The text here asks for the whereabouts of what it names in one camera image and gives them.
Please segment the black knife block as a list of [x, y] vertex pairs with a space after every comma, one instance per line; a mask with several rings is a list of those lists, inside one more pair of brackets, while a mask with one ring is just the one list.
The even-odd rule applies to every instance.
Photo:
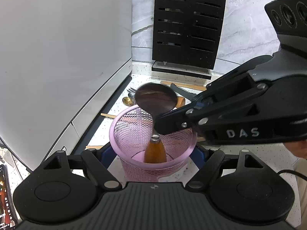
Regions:
[[210, 80], [226, 0], [154, 0], [152, 70]]

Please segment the gold metal spoon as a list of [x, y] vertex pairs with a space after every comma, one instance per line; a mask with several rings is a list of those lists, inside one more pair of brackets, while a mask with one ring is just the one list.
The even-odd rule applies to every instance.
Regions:
[[129, 98], [129, 97], [123, 97], [122, 102], [126, 106], [133, 106], [134, 105], [134, 101], [131, 100], [131, 98]]

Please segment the flat wooden spatula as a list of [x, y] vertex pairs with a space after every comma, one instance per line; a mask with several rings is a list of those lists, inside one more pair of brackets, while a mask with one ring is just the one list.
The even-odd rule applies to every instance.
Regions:
[[164, 85], [171, 85], [174, 84], [178, 87], [183, 87], [183, 88], [189, 88], [189, 89], [193, 89], [193, 90], [199, 90], [199, 91], [205, 91], [207, 90], [205, 86], [200, 86], [200, 85], [192, 85], [192, 84], [184, 84], [184, 83], [175, 83], [172, 81], [160, 81], [161, 84]]

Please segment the metal fork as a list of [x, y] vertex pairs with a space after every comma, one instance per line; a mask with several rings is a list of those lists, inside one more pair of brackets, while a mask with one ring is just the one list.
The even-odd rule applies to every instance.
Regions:
[[127, 89], [127, 92], [128, 92], [128, 97], [131, 98], [131, 99], [134, 99], [135, 98], [135, 92], [136, 90], [135, 89]]

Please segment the white toaster appliance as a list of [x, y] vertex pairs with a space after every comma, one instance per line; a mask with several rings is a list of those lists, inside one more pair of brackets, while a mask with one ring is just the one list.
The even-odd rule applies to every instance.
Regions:
[[130, 74], [132, 0], [1, 0], [1, 140], [28, 169], [72, 152]]

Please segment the grey green handled peeler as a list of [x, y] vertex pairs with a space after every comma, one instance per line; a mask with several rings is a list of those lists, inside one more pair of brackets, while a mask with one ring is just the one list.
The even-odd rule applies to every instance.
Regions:
[[181, 96], [185, 97], [186, 99], [189, 99], [190, 101], [193, 101], [194, 97], [197, 95], [197, 94], [188, 92], [188, 91], [176, 86], [174, 83], [171, 83], [170, 88], [174, 92], [180, 94]]

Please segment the pink mesh cup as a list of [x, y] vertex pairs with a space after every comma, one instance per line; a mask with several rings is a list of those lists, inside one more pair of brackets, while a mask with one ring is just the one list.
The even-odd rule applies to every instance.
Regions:
[[152, 132], [150, 114], [134, 105], [122, 111], [109, 130], [110, 144], [119, 156], [127, 181], [176, 182], [184, 174], [189, 155], [197, 143], [197, 134], [191, 128], [169, 135], [161, 135], [167, 161], [145, 163], [144, 154]]

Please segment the brown handled spoon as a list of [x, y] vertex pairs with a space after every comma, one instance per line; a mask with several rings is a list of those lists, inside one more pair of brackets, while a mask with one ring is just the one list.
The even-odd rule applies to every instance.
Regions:
[[186, 100], [184, 97], [178, 96], [177, 97], [177, 104], [176, 104], [176, 108], [181, 108], [182, 106], [184, 106], [186, 103]]
[[[160, 114], [173, 110], [177, 104], [177, 95], [168, 86], [146, 83], [135, 93], [136, 104], [149, 113], [153, 122]], [[153, 129], [144, 154], [145, 163], [165, 163], [167, 156], [160, 135]]]

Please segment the wooden chopstick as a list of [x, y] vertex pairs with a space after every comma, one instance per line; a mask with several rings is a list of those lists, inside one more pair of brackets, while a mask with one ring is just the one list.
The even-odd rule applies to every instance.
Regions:
[[111, 118], [111, 119], [115, 119], [116, 118], [116, 115], [111, 115], [111, 114], [106, 114], [106, 113], [101, 113], [100, 115], [102, 117]]
[[85, 149], [101, 149], [103, 146], [95, 145], [95, 146], [86, 146]]

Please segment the brown handled spoon front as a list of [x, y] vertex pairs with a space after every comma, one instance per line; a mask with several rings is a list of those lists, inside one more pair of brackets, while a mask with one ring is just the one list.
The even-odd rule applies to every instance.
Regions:
[[[177, 95], [168, 86], [146, 83], [135, 93], [136, 104], [149, 113], [153, 122], [160, 114], [173, 110], [177, 104]], [[165, 163], [167, 156], [160, 135], [153, 129], [144, 154], [145, 163]]]

